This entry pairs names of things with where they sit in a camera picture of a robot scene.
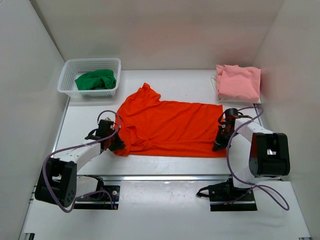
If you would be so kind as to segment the orange t shirt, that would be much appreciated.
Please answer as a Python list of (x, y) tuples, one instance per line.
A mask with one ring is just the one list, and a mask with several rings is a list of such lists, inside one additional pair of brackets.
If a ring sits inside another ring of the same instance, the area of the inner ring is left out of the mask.
[(222, 105), (161, 100), (144, 83), (117, 110), (119, 137), (125, 147), (117, 156), (225, 158), (226, 150), (213, 151)]

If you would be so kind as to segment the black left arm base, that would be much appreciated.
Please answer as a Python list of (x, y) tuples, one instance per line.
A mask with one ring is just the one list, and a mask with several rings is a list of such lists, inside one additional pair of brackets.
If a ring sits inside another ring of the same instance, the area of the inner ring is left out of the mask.
[(121, 193), (119, 183), (104, 180), (102, 176), (77, 177), (76, 210), (118, 210)]

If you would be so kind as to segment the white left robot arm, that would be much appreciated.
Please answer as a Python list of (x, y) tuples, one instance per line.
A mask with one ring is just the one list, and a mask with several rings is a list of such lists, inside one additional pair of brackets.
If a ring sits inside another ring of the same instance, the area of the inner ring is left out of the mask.
[(82, 198), (97, 201), (108, 197), (113, 209), (115, 204), (111, 194), (105, 190), (103, 178), (92, 174), (78, 176), (78, 171), (104, 151), (115, 152), (125, 147), (119, 136), (120, 128), (119, 122), (101, 119), (98, 128), (89, 132), (81, 147), (69, 149), (63, 158), (50, 156), (45, 160), (36, 185), (35, 199), (70, 212), (76, 201)]

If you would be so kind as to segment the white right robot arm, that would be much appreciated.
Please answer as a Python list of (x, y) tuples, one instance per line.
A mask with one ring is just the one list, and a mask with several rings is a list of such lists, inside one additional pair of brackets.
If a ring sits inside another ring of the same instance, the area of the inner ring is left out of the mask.
[(227, 166), (232, 183), (224, 187), (224, 195), (236, 200), (242, 189), (249, 189), (259, 182), (287, 176), (290, 172), (288, 137), (284, 133), (268, 130), (255, 122), (257, 117), (244, 115), (237, 108), (228, 108), (218, 118), (218, 131), (212, 150), (226, 150), (229, 158), (231, 143), (236, 135), (250, 142), (248, 165), (237, 173), (233, 172), (230, 161)]

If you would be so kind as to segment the folded pink t shirt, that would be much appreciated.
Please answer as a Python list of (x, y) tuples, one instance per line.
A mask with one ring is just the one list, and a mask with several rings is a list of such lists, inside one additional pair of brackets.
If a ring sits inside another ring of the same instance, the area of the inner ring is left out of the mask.
[(260, 99), (261, 69), (238, 65), (216, 65), (218, 95), (258, 103)]

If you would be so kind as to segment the green t shirt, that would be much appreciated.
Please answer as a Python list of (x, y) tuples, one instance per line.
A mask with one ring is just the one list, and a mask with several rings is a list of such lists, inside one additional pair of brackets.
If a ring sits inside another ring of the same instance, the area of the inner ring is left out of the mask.
[(117, 80), (110, 69), (99, 69), (82, 74), (75, 80), (79, 91), (111, 90), (116, 87)]

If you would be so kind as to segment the white plastic basket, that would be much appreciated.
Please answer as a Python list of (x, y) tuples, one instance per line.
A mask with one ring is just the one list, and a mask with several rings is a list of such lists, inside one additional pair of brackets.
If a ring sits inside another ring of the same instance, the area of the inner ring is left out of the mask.
[(79, 58), (65, 62), (57, 90), (72, 98), (114, 97), (120, 84), (119, 58)]

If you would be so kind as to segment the aluminium table rail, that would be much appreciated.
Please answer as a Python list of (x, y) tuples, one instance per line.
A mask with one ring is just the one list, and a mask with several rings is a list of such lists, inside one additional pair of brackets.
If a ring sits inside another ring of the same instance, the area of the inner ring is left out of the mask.
[(95, 177), (103, 178), (104, 181), (224, 181), (230, 176), (227, 175), (212, 175), (212, 174), (149, 174), (149, 175), (94, 175)]

